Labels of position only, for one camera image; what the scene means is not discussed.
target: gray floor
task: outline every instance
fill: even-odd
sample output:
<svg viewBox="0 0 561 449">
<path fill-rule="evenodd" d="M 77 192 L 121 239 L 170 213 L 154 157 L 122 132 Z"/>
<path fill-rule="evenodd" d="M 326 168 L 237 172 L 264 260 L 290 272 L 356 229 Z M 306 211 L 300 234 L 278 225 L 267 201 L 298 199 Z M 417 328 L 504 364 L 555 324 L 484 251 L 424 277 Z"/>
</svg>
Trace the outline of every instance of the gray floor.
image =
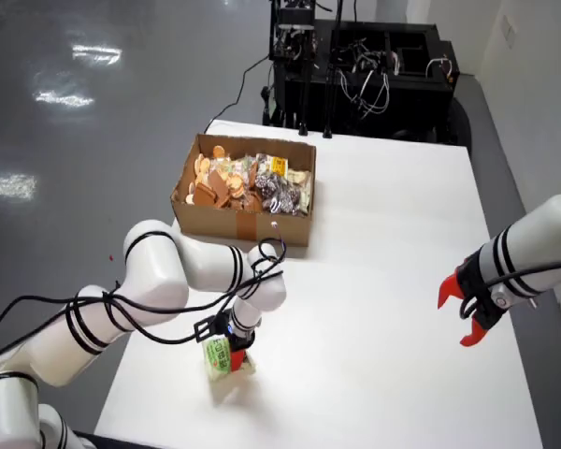
<svg viewBox="0 0 561 449">
<path fill-rule="evenodd" d="M 123 278 L 126 231 L 144 218 L 171 219 L 168 196 L 195 132 L 266 55 L 268 13 L 256 0 L 0 0 L 0 178 L 30 182 L 27 196 L 0 196 L 0 311 L 20 294 L 66 297 Z M 262 65 L 248 76 L 225 118 L 260 122 L 266 72 Z M 472 122 L 472 165 L 495 234 L 524 210 L 480 86 L 462 77 L 457 96 Z M 518 308 L 513 322 L 543 443 L 555 448 L 561 313 L 545 299 L 537 312 Z M 21 306 L 0 346 L 50 311 Z M 124 345 L 71 385 L 42 386 L 42 400 L 92 431 Z"/>
</svg>

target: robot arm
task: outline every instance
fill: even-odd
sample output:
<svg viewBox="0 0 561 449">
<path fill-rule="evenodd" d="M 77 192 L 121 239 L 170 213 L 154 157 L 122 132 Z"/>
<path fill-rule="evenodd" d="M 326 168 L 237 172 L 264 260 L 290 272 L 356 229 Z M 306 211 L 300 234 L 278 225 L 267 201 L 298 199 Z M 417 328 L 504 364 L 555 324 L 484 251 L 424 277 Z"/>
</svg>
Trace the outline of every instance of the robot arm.
<svg viewBox="0 0 561 449">
<path fill-rule="evenodd" d="M 460 315 L 464 319 L 472 316 L 472 332 L 461 344 L 472 346 L 509 307 L 533 302 L 533 297 L 561 283 L 560 261 L 561 195 L 558 195 L 468 257 L 440 286 L 439 309 L 449 296 L 463 299 Z M 525 270 L 531 272 L 512 274 Z M 468 306 L 474 297 L 476 302 Z"/>
<path fill-rule="evenodd" d="M 268 244 L 244 254 L 235 247 L 188 239 L 176 223 L 171 227 L 151 220 L 129 231 L 123 253 L 126 276 L 112 293 L 128 298 L 140 308 L 119 300 L 117 307 L 113 307 L 102 300 L 109 295 L 106 289 L 89 285 L 79 291 L 78 306 L 67 304 L 63 317 L 0 356 L 1 449 L 35 449 L 44 443 L 52 447 L 48 444 L 50 436 L 56 439 L 54 445 L 57 443 L 58 447 L 82 447 L 58 413 L 49 407 L 37 407 L 35 377 L 53 386 L 66 385 L 123 333 L 134 330 L 134 323 L 118 307 L 137 324 L 151 326 L 171 320 L 183 310 L 189 285 L 198 290 L 237 293 L 240 299 L 233 311 L 216 316 L 226 317 L 225 334 L 236 348 L 240 346 L 239 354 L 253 343 L 252 330 L 262 311 L 275 310 L 286 296 L 281 271 L 276 267 L 280 260 Z M 249 283 L 263 271 L 274 277 Z"/>
</svg>

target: snack package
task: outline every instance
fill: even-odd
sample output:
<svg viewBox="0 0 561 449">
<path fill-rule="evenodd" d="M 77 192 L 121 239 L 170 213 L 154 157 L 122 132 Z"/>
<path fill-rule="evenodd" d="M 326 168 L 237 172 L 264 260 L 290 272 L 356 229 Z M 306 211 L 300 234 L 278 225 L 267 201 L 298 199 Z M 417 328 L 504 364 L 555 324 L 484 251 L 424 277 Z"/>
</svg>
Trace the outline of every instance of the snack package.
<svg viewBox="0 0 561 449">
<path fill-rule="evenodd" d="M 226 337 L 204 340 L 202 341 L 202 349 L 204 350 L 206 372 L 212 382 L 216 382 L 233 372 L 231 371 L 231 348 Z M 241 366 L 236 371 L 247 371 L 249 374 L 255 372 L 255 365 L 247 351 L 245 351 Z"/>
<path fill-rule="evenodd" d="M 241 177 L 245 185 L 249 185 L 250 168 L 252 167 L 253 161 L 253 156 L 245 156 L 237 159 L 236 161 L 232 161 L 229 157 L 212 159 L 209 171 L 218 170 L 225 180 L 232 175 L 238 175 Z"/>
<path fill-rule="evenodd" d="M 287 179 L 289 161 L 286 159 L 258 153 L 255 155 L 255 160 L 258 163 L 258 175 L 276 173 L 284 179 Z"/>
<path fill-rule="evenodd" d="M 297 215 L 301 193 L 276 173 L 260 173 L 255 177 L 255 187 L 262 196 L 262 207 L 270 213 Z"/>
<path fill-rule="evenodd" d="M 301 197 L 299 197 L 299 210 L 308 213 L 309 201 L 311 199 L 311 173 L 308 171 L 296 171 L 289 168 L 287 180 L 298 186 Z"/>
</svg>

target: cookie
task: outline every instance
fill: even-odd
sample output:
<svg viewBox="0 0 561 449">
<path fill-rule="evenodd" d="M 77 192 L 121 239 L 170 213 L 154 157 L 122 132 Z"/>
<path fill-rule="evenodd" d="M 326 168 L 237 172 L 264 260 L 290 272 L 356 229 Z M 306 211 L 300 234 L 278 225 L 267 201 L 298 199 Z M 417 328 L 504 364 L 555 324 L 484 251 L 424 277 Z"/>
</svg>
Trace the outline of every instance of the cookie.
<svg viewBox="0 0 561 449">
<path fill-rule="evenodd" d="M 251 212 L 261 212 L 262 201 L 252 192 L 248 192 L 243 200 L 243 209 Z"/>
<path fill-rule="evenodd" d="M 194 204 L 196 206 L 214 206 L 216 194 L 213 190 L 200 182 L 195 187 Z"/>
<path fill-rule="evenodd" d="M 214 155 L 215 158 L 219 159 L 221 157 L 224 157 L 224 148 L 221 147 L 220 145 L 216 145 L 214 147 L 214 150 L 212 150 L 212 154 Z"/>
<path fill-rule="evenodd" d="M 228 179 L 228 182 L 228 186 L 231 188 L 231 190 L 238 190 L 243 187 L 243 178 L 241 178 L 241 176 L 238 174 L 231 175 Z"/>
<path fill-rule="evenodd" d="M 223 181 L 218 171 L 214 170 L 208 175 L 208 182 L 210 187 L 216 192 L 218 198 L 224 198 L 228 195 L 226 182 Z"/>
<path fill-rule="evenodd" d="M 202 162 L 199 163 L 199 171 L 200 171 L 200 173 L 208 174 L 208 172 L 209 172 L 209 159 L 207 157 L 203 158 Z"/>
<path fill-rule="evenodd" d="M 229 194 L 226 194 L 226 196 L 222 196 L 222 197 L 218 198 L 218 201 L 216 202 L 214 207 L 216 209 L 222 209 L 224 206 L 226 206 L 228 204 L 230 199 L 231 199 L 231 196 Z"/>
<path fill-rule="evenodd" d="M 238 199 L 231 199 L 228 204 L 232 210 L 243 210 L 243 204 Z"/>
<path fill-rule="evenodd" d="M 255 187 L 255 175 L 257 175 L 258 172 L 258 164 L 257 162 L 254 162 L 252 164 L 252 168 L 250 168 L 250 189 L 253 189 Z"/>
<path fill-rule="evenodd" d="M 194 162 L 195 176 L 199 175 L 199 168 L 203 159 L 204 159 L 204 155 L 202 153 L 198 154 L 197 157 L 195 158 L 195 162 Z"/>
<path fill-rule="evenodd" d="M 231 196 L 233 198 L 241 198 L 244 194 L 245 194 L 245 189 L 243 188 L 242 184 L 241 187 L 239 187 L 238 189 L 231 190 Z"/>
</svg>

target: white wall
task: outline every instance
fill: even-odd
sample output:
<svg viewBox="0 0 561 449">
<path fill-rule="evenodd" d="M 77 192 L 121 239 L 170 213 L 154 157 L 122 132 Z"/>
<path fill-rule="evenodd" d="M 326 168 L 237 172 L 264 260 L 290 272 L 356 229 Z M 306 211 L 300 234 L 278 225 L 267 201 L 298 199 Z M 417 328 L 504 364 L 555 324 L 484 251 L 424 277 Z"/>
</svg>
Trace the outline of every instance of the white wall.
<svg viewBox="0 0 561 449">
<path fill-rule="evenodd" d="M 510 49 L 500 30 L 516 28 Z M 561 193 L 561 0 L 503 0 L 479 80 L 527 210 Z M 561 302 L 561 287 L 555 289 Z"/>
<path fill-rule="evenodd" d="M 409 0 L 409 23 L 435 23 L 453 43 L 459 69 L 476 75 L 501 0 Z"/>
<path fill-rule="evenodd" d="M 408 23 L 428 23 L 430 0 L 409 0 L 406 9 Z"/>
</svg>

